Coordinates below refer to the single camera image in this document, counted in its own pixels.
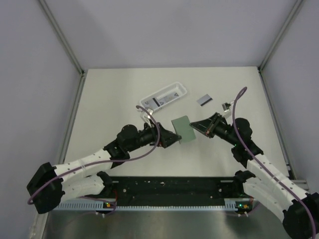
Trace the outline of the green card holder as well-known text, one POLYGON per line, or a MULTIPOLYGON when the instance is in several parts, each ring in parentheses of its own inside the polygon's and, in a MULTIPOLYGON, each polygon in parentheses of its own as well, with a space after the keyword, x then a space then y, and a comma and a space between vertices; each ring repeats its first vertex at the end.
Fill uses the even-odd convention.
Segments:
POLYGON ((194 129, 190 126, 188 116, 182 116, 171 121, 175 133, 181 136, 180 144, 189 143, 196 139, 194 129))

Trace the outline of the silver card with stripe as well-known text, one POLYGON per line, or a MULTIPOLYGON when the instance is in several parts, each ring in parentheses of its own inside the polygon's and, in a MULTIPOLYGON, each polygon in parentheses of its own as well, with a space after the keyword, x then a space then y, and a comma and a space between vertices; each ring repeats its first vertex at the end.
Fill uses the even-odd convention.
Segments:
POLYGON ((206 94, 202 96, 201 98, 199 98, 196 102, 202 107, 212 100, 213 100, 212 97, 209 94, 206 94))

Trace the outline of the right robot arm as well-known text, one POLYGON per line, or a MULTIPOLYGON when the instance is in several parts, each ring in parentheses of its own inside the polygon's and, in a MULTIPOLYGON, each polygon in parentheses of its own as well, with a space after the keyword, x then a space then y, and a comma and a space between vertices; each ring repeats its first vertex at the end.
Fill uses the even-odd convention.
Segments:
POLYGON ((238 197, 253 197, 271 211, 292 239, 314 239, 319 233, 319 195, 309 193, 285 176, 265 156, 251 138, 247 119, 228 124, 219 113, 190 123, 208 138, 215 136, 230 143, 231 152, 245 171, 236 172, 232 185, 238 197))

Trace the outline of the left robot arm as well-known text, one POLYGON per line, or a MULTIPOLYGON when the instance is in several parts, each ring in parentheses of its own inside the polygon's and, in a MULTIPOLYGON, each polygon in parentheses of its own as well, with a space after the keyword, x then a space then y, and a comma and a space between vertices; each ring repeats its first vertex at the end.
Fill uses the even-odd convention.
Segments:
POLYGON ((115 140, 89 156, 64 164, 42 164, 27 184, 27 203, 45 214, 68 200, 112 197, 115 193, 109 170, 131 161, 130 153, 141 147, 167 148, 181 138, 160 123, 145 123, 142 130, 128 124, 115 140))

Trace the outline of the card in basket left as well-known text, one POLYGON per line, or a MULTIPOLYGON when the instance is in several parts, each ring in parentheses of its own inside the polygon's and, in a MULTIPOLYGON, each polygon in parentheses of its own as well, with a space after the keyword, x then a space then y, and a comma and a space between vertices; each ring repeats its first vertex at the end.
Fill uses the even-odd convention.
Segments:
POLYGON ((156 98, 149 98, 143 101, 143 106, 155 112, 160 107, 160 104, 156 98))

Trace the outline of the card in basket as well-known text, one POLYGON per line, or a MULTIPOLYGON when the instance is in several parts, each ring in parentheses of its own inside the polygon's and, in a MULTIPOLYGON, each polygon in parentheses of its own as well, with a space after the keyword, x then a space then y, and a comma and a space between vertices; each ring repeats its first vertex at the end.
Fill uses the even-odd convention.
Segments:
POLYGON ((177 98, 179 98, 179 94, 177 92, 172 92, 169 95, 166 95, 159 99, 159 104, 162 106, 174 101, 177 98))
POLYGON ((143 101, 143 106, 155 112, 160 107, 160 104, 156 98, 149 98, 143 101))

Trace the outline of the card in basket right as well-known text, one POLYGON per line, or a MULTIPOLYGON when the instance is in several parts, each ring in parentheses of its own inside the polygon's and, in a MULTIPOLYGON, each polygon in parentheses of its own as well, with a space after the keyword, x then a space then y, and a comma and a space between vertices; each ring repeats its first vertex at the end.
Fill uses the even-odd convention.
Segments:
POLYGON ((159 104, 162 106, 174 101, 177 98, 179 98, 179 94, 177 92, 172 92, 169 95, 166 95, 159 99, 159 104))

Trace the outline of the white plastic basket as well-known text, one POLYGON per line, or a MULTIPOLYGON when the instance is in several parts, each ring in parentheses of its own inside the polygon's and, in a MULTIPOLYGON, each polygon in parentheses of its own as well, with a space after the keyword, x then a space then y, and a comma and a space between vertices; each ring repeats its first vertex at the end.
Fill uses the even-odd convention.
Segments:
POLYGON ((181 99, 186 94, 186 87, 180 82, 175 82, 142 98, 139 101, 139 105, 156 113, 169 104, 181 99))

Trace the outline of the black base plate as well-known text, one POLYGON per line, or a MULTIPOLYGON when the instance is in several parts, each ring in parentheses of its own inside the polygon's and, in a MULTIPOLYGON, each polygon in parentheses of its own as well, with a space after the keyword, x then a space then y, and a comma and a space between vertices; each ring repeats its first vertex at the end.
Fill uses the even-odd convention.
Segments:
POLYGON ((116 199, 120 206, 209 206, 224 199, 249 199, 232 177, 115 177, 92 198, 116 199))

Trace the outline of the right aluminium frame post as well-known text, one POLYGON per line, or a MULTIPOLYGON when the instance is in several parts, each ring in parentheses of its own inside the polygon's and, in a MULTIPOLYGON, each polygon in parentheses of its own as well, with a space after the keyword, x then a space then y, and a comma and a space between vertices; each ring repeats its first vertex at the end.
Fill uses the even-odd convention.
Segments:
POLYGON ((306 2, 305 0, 295 1, 292 9, 290 10, 289 14, 285 18, 284 23, 280 27, 274 41, 271 43, 270 47, 268 48, 266 52, 266 55, 264 56, 262 62, 258 66, 258 71, 260 74, 265 70, 265 68, 269 64, 270 60, 272 59, 279 45, 283 41, 285 35, 289 31, 290 27, 292 26, 295 18, 298 16, 305 2, 306 2))

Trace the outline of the aluminium frame post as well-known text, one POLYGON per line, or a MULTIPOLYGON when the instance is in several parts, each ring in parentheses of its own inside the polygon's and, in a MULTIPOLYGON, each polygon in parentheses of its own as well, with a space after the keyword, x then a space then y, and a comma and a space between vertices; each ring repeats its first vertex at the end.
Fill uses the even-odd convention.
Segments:
POLYGON ((56 17, 54 16, 53 12, 51 11, 47 1, 45 0, 37 0, 39 7, 43 11, 44 16, 46 17, 49 25, 51 26, 54 34, 56 35, 60 45, 62 46, 64 52, 66 53, 67 57, 69 58, 71 64, 75 68, 76 72, 83 76, 85 74, 85 70, 81 66, 79 60, 77 59, 71 45, 69 44, 62 28, 60 27, 56 17))
POLYGON ((298 16, 305 2, 306 2, 305 0, 295 1, 292 9, 290 10, 289 14, 285 18, 284 23, 280 27, 274 41, 271 43, 270 47, 268 48, 266 52, 266 55, 264 56, 262 62, 258 66, 258 71, 260 74, 265 70, 265 68, 269 64, 270 60, 272 59, 279 45, 283 41, 285 35, 289 31, 290 27, 292 26, 295 18, 298 16))

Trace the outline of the left aluminium frame post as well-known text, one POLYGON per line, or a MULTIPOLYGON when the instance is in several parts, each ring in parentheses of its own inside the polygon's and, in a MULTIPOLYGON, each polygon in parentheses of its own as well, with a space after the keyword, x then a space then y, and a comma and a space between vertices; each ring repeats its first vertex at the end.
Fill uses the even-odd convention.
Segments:
POLYGON ((69 44, 62 28, 60 27, 56 17, 54 16, 53 12, 51 11, 47 1, 45 0, 37 0, 39 7, 43 11, 44 16, 46 17, 49 25, 51 26, 54 34, 56 35, 60 45, 62 46, 64 52, 66 53, 67 57, 69 58, 71 64, 75 68, 76 72, 83 76, 85 74, 85 70, 81 66, 79 60, 77 59, 71 45, 69 44))

